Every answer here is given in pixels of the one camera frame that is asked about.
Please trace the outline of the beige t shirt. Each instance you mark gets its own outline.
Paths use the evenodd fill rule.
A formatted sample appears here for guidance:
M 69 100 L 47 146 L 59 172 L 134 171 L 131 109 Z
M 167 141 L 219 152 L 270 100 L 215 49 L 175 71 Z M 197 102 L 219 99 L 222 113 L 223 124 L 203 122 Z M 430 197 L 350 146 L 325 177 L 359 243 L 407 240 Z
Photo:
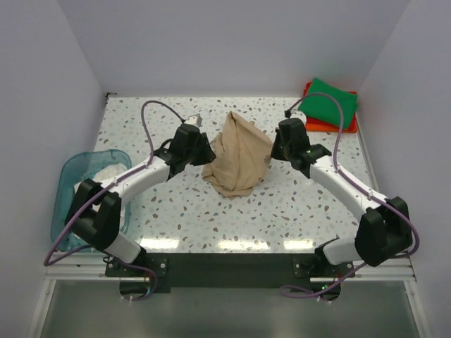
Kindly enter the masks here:
M 271 139 L 254 122 L 229 112 L 211 146 L 216 158 L 204 166 L 203 180 L 227 199 L 250 195 L 271 163 Z

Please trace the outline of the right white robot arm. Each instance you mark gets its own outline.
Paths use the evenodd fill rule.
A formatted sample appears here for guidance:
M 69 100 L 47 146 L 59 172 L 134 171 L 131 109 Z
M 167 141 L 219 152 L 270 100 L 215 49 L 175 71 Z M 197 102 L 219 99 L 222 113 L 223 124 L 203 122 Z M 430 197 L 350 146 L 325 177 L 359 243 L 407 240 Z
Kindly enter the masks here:
M 332 239 L 316 248 L 315 271 L 331 276 L 339 264 L 363 261 L 377 266 L 406 251 L 414 243 L 407 203 L 363 184 L 344 169 L 321 144 L 311 144 L 299 118 L 281 121 L 276 128 L 271 157 L 288 162 L 293 169 L 328 190 L 358 220 L 354 237 Z

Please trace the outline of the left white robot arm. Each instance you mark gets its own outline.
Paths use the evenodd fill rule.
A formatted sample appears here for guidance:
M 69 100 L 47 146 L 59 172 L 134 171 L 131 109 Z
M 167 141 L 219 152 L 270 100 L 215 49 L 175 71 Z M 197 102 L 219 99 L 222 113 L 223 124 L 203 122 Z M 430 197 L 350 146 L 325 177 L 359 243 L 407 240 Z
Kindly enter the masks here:
M 169 181 L 187 165 L 205 165 L 216 158 L 206 133 L 192 124 L 180 125 L 166 143 L 169 147 L 152 150 L 139 165 L 118 176 L 104 182 L 82 181 L 66 217 L 66 230 L 120 260 L 121 268 L 130 276 L 141 275 L 148 263 L 146 250 L 120 230 L 124 205 Z

